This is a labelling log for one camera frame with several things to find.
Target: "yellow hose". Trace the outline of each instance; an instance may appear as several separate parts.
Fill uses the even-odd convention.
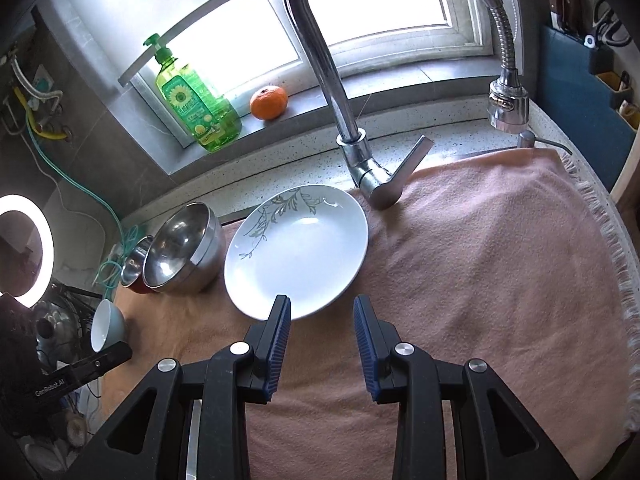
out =
[[[64,132],[55,133],[55,132],[46,132],[43,130],[39,130],[38,125],[36,124],[36,119],[33,118],[33,112],[31,111],[31,108],[29,108],[29,105],[27,104],[27,99],[24,98],[24,95],[22,95],[22,92],[20,92],[20,89],[17,86],[14,86],[14,94],[18,98],[18,101],[20,101],[20,104],[22,105],[24,110],[27,112],[27,117],[29,118],[29,126],[31,127],[31,129],[35,134],[49,140],[66,139],[66,133]]]

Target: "white ceramic plate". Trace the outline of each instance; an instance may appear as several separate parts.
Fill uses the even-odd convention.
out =
[[[340,296],[356,277],[369,243],[364,211],[331,186],[280,193],[242,223],[226,252],[226,290],[239,310],[267,319],[286,294],[291,317],[309,316]]]

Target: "countertop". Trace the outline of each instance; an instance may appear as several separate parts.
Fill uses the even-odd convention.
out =
[[[421,135],[433,140],[434,146],[419,169],[442,164],[454,155],[515,145],[515,136],[495,130],[485,117],[486,96],[473,96],[363,116],[358,125],[366,129],[376,160],[393,171]],[[574,152],[572,161],[578,177],[593,186],[615,227],[636,303],[640,304],[638,254],[609,193],[571,140],[533,102],[529,119],[530,129],[537,136],[560,142]],[[224,164],[140,208],[124,224],[138,223],[154,234],[172,213],[189,202],[204,202],[219,218],[229,218],[295,186],[329,184],[353,189],[335,144],[336,133],[333,126],[321,128]]]

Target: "electrical outlet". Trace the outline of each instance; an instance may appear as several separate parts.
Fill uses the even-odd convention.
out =
[[[38,65],[36,75],[33,77],[33,87],[40,92],[49,92],[53,88],[53,78],[43,65]],[[36,112],[40,108],[40,100],[32,97],[28,101],[29,108]]]

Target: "metal screw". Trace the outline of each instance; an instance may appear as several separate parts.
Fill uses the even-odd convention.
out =
[[[232,354],[242,355],[246,354],[249,351],[250,346],[244,341],[238,341],[237,343],[233,343],[229,350],[231,350]]]
[[[170,372],[175,368],[175,364],[175,360],[171,359],[170,357],[168,357],[167,359],[162,359],[162,361],[158,363],[158,370],[160,370],[161,372]]]
[[[409,343],[398,343],[396,345],[396,352],[400,355],[411,355],[414,353],[414,346]]]
[[[486,371],[486,363],[482,361],[482,359],[471,359],[471,361],[469,361],[469,368],[472,372],[481,374]]]

